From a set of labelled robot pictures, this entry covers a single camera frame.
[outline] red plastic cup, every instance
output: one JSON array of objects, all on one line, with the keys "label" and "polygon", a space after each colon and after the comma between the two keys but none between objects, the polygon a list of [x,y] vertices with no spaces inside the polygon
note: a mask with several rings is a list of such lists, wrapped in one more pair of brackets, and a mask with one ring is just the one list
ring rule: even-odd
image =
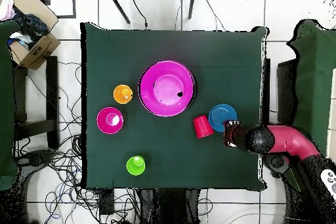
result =
[{"label": "red plastic cup", "polygon": [[214,133],[206,115],[194,118],[194,127],[197,138],[203,138]]}]

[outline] small orange bowl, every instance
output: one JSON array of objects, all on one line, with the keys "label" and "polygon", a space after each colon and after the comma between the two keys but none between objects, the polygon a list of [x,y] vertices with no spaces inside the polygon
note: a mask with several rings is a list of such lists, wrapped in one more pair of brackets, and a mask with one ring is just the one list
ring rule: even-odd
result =
[{"label": "small orange bowl", "polygon": [[113,91],[113,98],[120,104],[128,103],[133,96],[131,88],[127,85],[118,85]]}]

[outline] dark green table cover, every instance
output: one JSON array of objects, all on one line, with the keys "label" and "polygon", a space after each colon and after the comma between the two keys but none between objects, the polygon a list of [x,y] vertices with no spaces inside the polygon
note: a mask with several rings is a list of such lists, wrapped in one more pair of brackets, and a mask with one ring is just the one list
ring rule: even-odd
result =
[{"label": "dark green table cover", "polygon": [[7,41],[20,26],[12,21],[0,22],[0,190],[11,187],[18,168],[12,159],[14,141],[14,78]]},{"label": "dark green table cover", "polygon": [[299,59],[293,125],[307,133],[325,156],[331,82],[336,68],[336,31],[322,28],[316,20],[303,20],[289,44]]},{"label": "dark green table cover", "polygon": [[[242,122],[259,123],[266,28],[254,32],[108,31],[85,23],[81,31],[87,63],[87,85],[83,86],[87,187],[264,188],[258,179],[257,154],[224,146],[222,133],[197,139],[193,118],[226,103],[236,109]],[[169,118],[149,113],[137,94],[142,72],[161,60],[184,64],[198,84],[193,105]],[[119,84],[133,90],[127,104],[113,98]],[[96,125],[97,114],[107,106],[116,107],[124,117],[115,135],[102,133]],[[126,161],[136,154],[145,158],[146,170],[132,176]]]}]

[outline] pink bowl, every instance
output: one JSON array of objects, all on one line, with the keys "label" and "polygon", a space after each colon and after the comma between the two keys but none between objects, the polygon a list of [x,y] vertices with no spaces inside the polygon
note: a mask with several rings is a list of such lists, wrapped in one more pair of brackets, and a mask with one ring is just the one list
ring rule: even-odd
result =
[{"label": "pink bowl", "polygon": [[181,113],[189,105],[193,94],[192,73],[172,60],[151,65],[138,83],[142,105],[157,116],[169,117]]},{"label": "pink bowl", "polygon": [[114,107],[103,108],[98,113],[97,126],[106,134],[117,133],[123,126],[123,115]]}]

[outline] lime green cup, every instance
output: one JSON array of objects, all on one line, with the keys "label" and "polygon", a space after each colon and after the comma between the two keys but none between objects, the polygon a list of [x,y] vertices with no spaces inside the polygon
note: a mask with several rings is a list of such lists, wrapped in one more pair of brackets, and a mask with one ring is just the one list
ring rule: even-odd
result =
[{"label": "lime green cup", "polygon": [[126,163],[127,171],[134,176],[140,175],[144,172],[145,163],[142,156],[132,156]]}]

